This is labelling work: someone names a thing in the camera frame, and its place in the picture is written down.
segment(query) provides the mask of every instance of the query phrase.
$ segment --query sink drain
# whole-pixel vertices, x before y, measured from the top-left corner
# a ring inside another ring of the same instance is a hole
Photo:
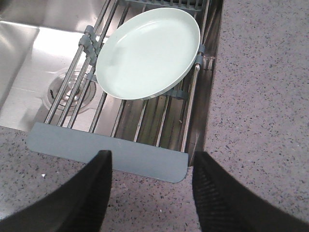
[[[74,85],[76,83],[76,80],[77,80],[79,73],[80,73],[79,71],[73,72],[72,77],[71,77],[71,79],[68,83],[68,86],[67,86],[67,88],[66,88],[66,90],[65,90],[65,92],[64,92],[64,94],[61,98],[61,101],[58,105],[58,110],[60,110],[60,111],[64,110],[64,107],[66,106],[66,104],[69,100],[69,97],[71,95],[71,91],[74,88]],[[48,96],[48,101],[49,101],[50,105],[54,102],[54,99],[57,96],[57,93],[59,92],[59,89],[61,87],[62,81],[65,78],[65,75],[66,75],[66,73],[59,75],[49,86],[47,96]],[[86,76],[87,76],[87,74],[85,74],[85,76],[84,76],[84,78],[83,78],[83,80],[82,80],[82,82],[79,86],[79,89],[77,90],[77,93],[74,97],[74,100],[73,100],[72,105],[70,107],[71,112],[75,109],[76,104],[81,97],[81,93],[82,93],[83,88],[86,84]],[[86,93],[86,96],[84,98],[83,104],[81,106],[81,111],[83,109],[85,109],[85,107],[91,102],[91,100],[93,99],[95,94],[96,94],[96,84],[94,82],[91,82],[90,86],[88,88],[88,91]]]

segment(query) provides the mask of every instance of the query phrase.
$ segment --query stainless steel rod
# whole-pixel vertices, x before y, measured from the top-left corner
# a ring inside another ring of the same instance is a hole
[[[202,29],[201,29],[201,44],[205,43],[205,40],[203,38],[204,38],[204,32],[205,32],[205,26],[206,26],[206,21],[207,21],[209,4],[210,4],[210,0],[207,0],[206,8],[205,8],[205,13],[204,13],[204,17],[203,17]]]
[[[73,74],[73,72],[74,72],[74,70],[76,68],[76,65],[77,65],[77,63],[79,61],[79,58],[81,57],[83,49],[84,49],[84,46],[82,46],[82,45],[80,45],[78,47],[78,50],[77,50],[77,52],[76,52],[76,54],[75,54],[75,56],[74,56],[74,58],[72,60],[72,63],[71,63],[71,65],[70,65],[70,67],[69,67],[69,69],[68,69],[68,71],[66,73],[66,76],[65,76],[65,78],[64,78],[64,80],[63,80],[63,82],[61,84],[59,92],[57,93],[57,95],[55,97],[55,100],[54,100],[52,106],[50,107],[50,109],[48,111],[48,114],[47,114],[47,116],[45,118],[44,123],[47,123],[47,124],[51,123],[51,121],[52,121],[52,119],[53,119],[53,117],[55,115],[55,112],[56,112],[56,110],[58,108],[58,105],[59,105],[59,103],[61,101],[61,98],[62,98],[62,96],[63,96],[63,94],[64,94],[64,92],[65,92],[65,90],[67,88],[67,85],[68,85],[69,81],[70,81],[70,78],[71,78],[71,76],[72,76],[72,74]]]
[[[92,68],[91,68],[90,73],[94,73],[94,71],[92,71],[93,69],[95,69],[95,67],[92,67]],[[85,86],[84,86],[84,88],[83,88],[83,90],[82,90],[81,96],[80,96],[79,100],[77,101],[77,104],[76,104],[76,106],[75,106],[75,108],[74,108],[73,114],[72,114],[72,116],[71,116],[71,118],[70,118],[70,121],[69,121],[69,123],[68,123],[67,128],[72,128],[72,127],[73,127],[73,125],[74,125],[74,123],[75,123],[75,120],[76,120],[76,117],[77,117],[77,115],[78,115],[78,113],[79,113],[79,110],[80,110],[81,107],[82,107],[83,101],[84,101],[85,96],[86,96],[86,94],[87,94],[87,91],[88,91],[88,89],[89,89],[90,83],[91,83],[91,80],[87,79],[87,80],[86,80],[86,83],[85,83]]]
[[[185,147],[188,139],[188,132],[189,132],[189,125],[190,125],[190,119],[191,119],[191,113],[192,113],[192,107],[193,107],[193,99],[194,99],[194,93],[197,85],[197,76],[200,70],[200,65],[196,64],[194,67],[193,77],[192,77],[192,83],[190,86],[190,96],[188,101],[188,108],[187,113],[184,121],[184,129],[183,129],[183,139],[181,143],[181,152],[185,152]]]
[[[94,33],[96,33],[98,31],[98,28],[102,23],[102,20],[104,18],[104,15],[107,11],[107,8],[108,8],[110,2],[111,2],[111,0],[107,0],[107,1],[104,2],[102,10],[101,10],[100,14],[98,15],[98,20],[96,21],[95,25],[93,26]]]
[[[199,3],[199,0],[196,0],[196,2],[195,2],[195,9],[197,10],[197,8],[198,8],[198,3]]]
[[[107,32],[107,29],[109,27],[109,25],[111,24],[111,21],[112,21],[112,17],[114,16],[115,12],[116,12],[116,8],[118,6],[118,3],[119,1],[117,0],[114,5],[112,6],[112,9],[111,9],[111,13],[107,19],[107,23],[106,23],[106,27],[104,27],[103,29],[103,32],[104,32],[104,36],[106,35],[106,32]],[[127,10],[125,9],[124,10],[124,13],[120,19],[120,22],[118,24],[118,26],[120,25],[120,23],[124,22],[125,18],[126,18],[126,15],[127,15]],[[99,40],[99,43],[101,44],[101,46],[103,46],[103,39],[100,37],[100,40]],[[100,117],[100,114],[102,112],[102,108],[103,108],[103,105],[105,103],[105,100],[106,100],[106,97],[107,97],[107,94],[105,92],[103,92],[102,96],[101,96],[101,99],[100,99],[100,102],[98,104],[98,107],[97,107],[97,110],[96,110],[96,113],[93,117],[93,120],[92,120],[92,123],[91,123],[91,126],[90,126],[90,129],[89,129],[89,132],[90,133],[93,133],[95,131],[95,128],[97,126],[97,123],[98,123],[98,119]]]
[[[143,107],[142,107],[141,113],[140,113],[140,119],[139,119],[139,122],[137,124],[136,131],[135,131],[134,140],[133,140],[134,142],[137,142],[137,139],[139,138],[140,129],[141,129],[141,125],[142,125],[143,120],[144,120],[144,116],[145,116],[145,111],[146,111],[147,105],[148,105],[148,100],[145,100],[143,102]]]
[[[128,11],[129,11],[129,8],[130,8],[130,3],[126,6],[126,8],[124,9],[123,14],[121,15],[121,18],[120,18],[118,27],[120,27],[120,26],[124,23],[125,18],[126,18],[126,15],[127,15]],[[104,33],[104,34],[102,33],[102,35],[104,35],[104,37],[106,36],[106,32],[107,32],[107,30],[104,29],[104,30],[103,30],[103,33]],[[93,66],[93,67],[91,68],[90,73],[94,74],[94,73],[95,73],[95,70],[96,70],[96,68],[95,68],[95,66]],[[85,86],[84,86],[84,88],[83,88],[83,91],[82,91],[82,93],[81,93],[81,96],[80,96],[80,98],[79,98],[79,100],[78,100],[78,102],[77,102],[77,104],[76,104],[76,106],[75,106],[75,109],[74,109],[74,111],[73,111],[73,114],[72,114],[72,116],[71,116],[71,119],[70,119],[70,121],[69,121],[69,123],[68,123],[68,126],[67,126],[68,128],[72,128],[73,125],[74,125],[74,122],[75,122],[75,120],[76,120],[76,117],[77,117],[77,115],[78,115],[78,113],[79,113],[79,110],[80,110],[80,108],[81,108],[81,106],[82,106],[82,104],[83,104],[83,101],[84,101],[84,98],[85,98],[85,96],[86,96],[86,93],[87,93],[87,91],[88,91],[88,89],[89,89],[90,83],[91,83],[90,80],[87,80],[86,83],[85,83]]]
[[[124,112],[125,105],[126,105],[126,100],[121,100],[120,107],[119,107],[119,110],[118,110],[118,114],[117,114],[117,117],[116,117],[116,120],[115,120],[115,123],[114,123],[114,127],[112,128],[111,137],[115,137],[115,135],[118,131],[120,119],[121,119],[122,114]]]
[[[179,83],[179,88],[178,89],[184,91],[183,88],[184,88],[184,80],[182,80]],[[180,123],[183,123],[183,116],[184,116],[186,102],[187,102],[186,100],[183,100],[182,110],[181,110],[180,117],[179,117]]]
[[[107,33],[108,28],[110,27],[110,24],[111,24],[111,22],[112,22],[112,18],[113,18],[113,16],[114,16],[115,12],[116,12],[116,8],[117,8],[117,6],[118,6],[118,3],[119,3],[119,0],[116,0],[116,1],[114,2],[114,4],[112,5],[111,12],[110,12],[110,14],[109,14],[109,16],[108,16],[108,18],[107,18],[106,24],[105,24],[105,26],[104,26],[104,28],[103,28],[103,31],[102,31],[102,34],[101,34],[101,36],[100,36],[100,38],[99,38],[98,43],[100,44],[101,47],[103,46],[103,40],[104,40],[104,38],[105,38],[105,36],[106,36],[106,33]]]
[[[145,10],[146,10],[146,4],[144,4],[143,9],[142,9],[141,12],[143,13],[143,12],[145,12]]]
[[[110,4],[110,2],[111,2],[111,0],[108,0],[108,1],[106,1],[104,3],[104,5],[103,5],[103,7],[102,7],[102,9],[101,9],[101,11],[99,13],[98,19],[97,19],[97,21],[95,23],[94,32],[97,32],[98,27],[100,26],[100,24],[101,24],[101,22],[103,20],[103,17],[104,17],[104,15],[106,13],[107,7]],[[47,124],[51,123],[51,121],[52,121],[52,119],[53,119],[53,117],[55,115],[55,112],[56,112],[56,110],[58,108],[58,105],[59,105],[59,103],[61,101],[61,98],[62,98],[62,96],[63,96],[63,94],[64,94],[64,92],[65,92],[65,90],[67,88],[67,85],[68,85],[69,81],[70,81],[70,78],[71,78],[73,72],[76,69],[77,63],[78,63],[78,61],[79,61],[79,59],[81,57],[83,49],[84,49],[84,46],[82,46],[82,45],[80,45],[78,47],[78,50],[77,50],[77,52],[76,52],[76,54],[75,54],[75,56],[74,56],[74,58],[72,60],[72,63],[70,64],[70,67],[69,67],[69,69],[68,69],[68,71],[67,71],[67,73],[65,75],[65,78],[64,78],[62,84],[61,84],[59,92],[57,93],[57,96],[56,96],[52,106],[50,107],[50,109],[48,111],[48,114],[46,116],[46,119],[45,119],[44,123],[47,123]]]
[[[99,44],[101,44],[103,42],[103,39],[104,39],[104,37],[106,35],[106,32],[107,32],[106,28],[109,27],[109,25],[110,25],[110,23],[112,21],[112,17],[114,15],[115,11],[116,11],[117,5],[118,5],[118,1],[116,1],[114,3],[113,7],[112,7],[111,13],[110,13],[109,18],[107,20],[107,23],[106,23],[106,25],[104,27],[104,30],[103,30],[103,32],[102,32],[102,34],[100,36]],[[74,87],[73,87],[71,93],[70,93],[70,97],[69,97],[69,99],[68,99],[68,101],[66,103],[66,106],[64,107],[64,110],[63,110],[63,112],[62,112],[62,114],[60,116],[60,119],[59,119],[59,121],[57,123],[57,126],[62,126],[63,125],[63,123],[64,123],[64,121],[65,121],[65,119],[66,119],[66,117],[68,115],[68,112],[70,110],[70,107],[72,105],[72,102],[74,100],[74,97],[75,97],[75,95],[76,95],[76,93],[77,93],[77,91],[78,91],[78,89],[80,87],[80,84],[81,84],[81,82],[83,80],[83,77],[84,77],[84,75],[85,75],[85,73],[87,71],[89,63],[90,63],[90,57],[87,57],[86,60],[83,63],[82,69],[81,69],[81,71],[80,71],[80,73],[79,73],[79,75],[77,77],[77,80],[76,80],[76,82],[74,84]]]
[[[202,29],[200,31],[201,44],[204,44],[205,42],[204,32],[205,32],[209,5],[210,5],[210,0],[207,0],[206,8],[205,8],[204,16],[203,16]],[[197,77],[198,77],[199,71],[200,71],[200,65],[196,64],[194,67],[193,77],[192,77],[192,81],[190,85],[189,101],[187,103],[187,109],[186,109],[186,114],[185,114],[185,120],[184,120],[184,126],[183,126],[183,137],[182,137],[181,147],[180,147],[181,152],[185,152],[185,148],[186,148],[188,132],[189,132],[189,125],[190,125],[191,114],[192,114],[194,94],[195,94],[195,89],[197,85]]]
[[[122,15],[121,15],[121,18],[120,18],[120,20],[119,20],[119,23],[118,23],[117,28],[120,27],[121,25],[123,25],[123,23],[124,23],[124,21],[125,21],[125,19],[126,19],[126,15],[127,15],[128,11],[129,11],[129,8],[130,8],[130,2],[129,2],[129,3],[127,4],[127,6],[125,7],[125,9],[124,9],[124,11],[123,11],[123,13],[122,13]]]
[[[207,38],[208,38],[209,31],[210,31],[210,29],[212,27],[212,24],[213,24],[213,21],[214,21],[216,13],[217,13],[217,8],[215,8],[214,11],[211,14],[210,22],[209,22],[208,27],[207,27],[207,29],[205,31],[205,34],[204,34],[204,41],[206,41]]]
[[[82,69],[81,69],[80,73],[78,74],[78,77],[76,79],[74,87],[71,90],[70,97],[69,97],[68,101],[66,102],[66,106],[64,107],[64,109],[63,109],[63,111],[61,113],[61,116],[59,118],[59,121],[57,123],[57,126],[59,126],[59,127],[61,127],[63,125],[64,121],[66,120],[66,117],[68,115],[70,107],[71,107],[71,105],[72,105],[72,103],[74,101],[74,97],[75,97],[75,95],[76,95],[76,93],[77,93],[77,91],[78,91],[78,89],[79,89],[79,87],[81,85],[83,77],[84,77],[84,75],[85,75],[85,73],[87,71],[87,68],[89,66],[89,63],[90,63],[90,57],[87,57],[86,60],[83,63],[83,66],[82,66]]]
[[[166,122],[166,118],[167,118],[166,115],[168,113],[169,105],[170,105],[170,96],[166,96],[165,102],[164,102],[162,118],[161,118],[161,122],[160,122],[160,126],[159,126],[159,132],[158,132],[158,136],[157,136],[157,139],[156,139],[155,146],[160,146],[162,131],[163,131],[164,124]]]
[[[96,128],[96,126],[97,126],[98,119],[99,119],[99,117],[100,117],[100,114],[101,114],[103,105],[104,105],[104,103],[105,103],[106,97],[107,97],[107,93],[103,92],[103,94],[102,94],[102,96],[101,96],[101,99],[100,99],[100,102],[99,102],[99,104],[98,104],[96,113],[95,113],[95,115],[94,115],[94,117],[93,117],[93,120],[92,120],[90,129],[89,129],[89,132],[90,132],[90,133],[95,132],[95,128]]]

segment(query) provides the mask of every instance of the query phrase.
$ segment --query speckled countertop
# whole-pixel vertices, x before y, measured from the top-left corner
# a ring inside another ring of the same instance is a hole
[[[205,150],[271,204],[309,221],[309,4],[225,0]],[[83,164],[30,152],[0,127],[0,218]],[[169,184],[115,171],[106,231],[199,231],[192,170]]]
[[[205,149],[309,221],[309,4],[226,0]]]

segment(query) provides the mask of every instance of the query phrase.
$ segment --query plate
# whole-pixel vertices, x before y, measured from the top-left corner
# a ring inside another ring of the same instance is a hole
[[[124,100],[145,100],[177,85],[191,69],[200,43],[197,22],[175,8],[146,11],[120,26],[97,60],[101,88]]]

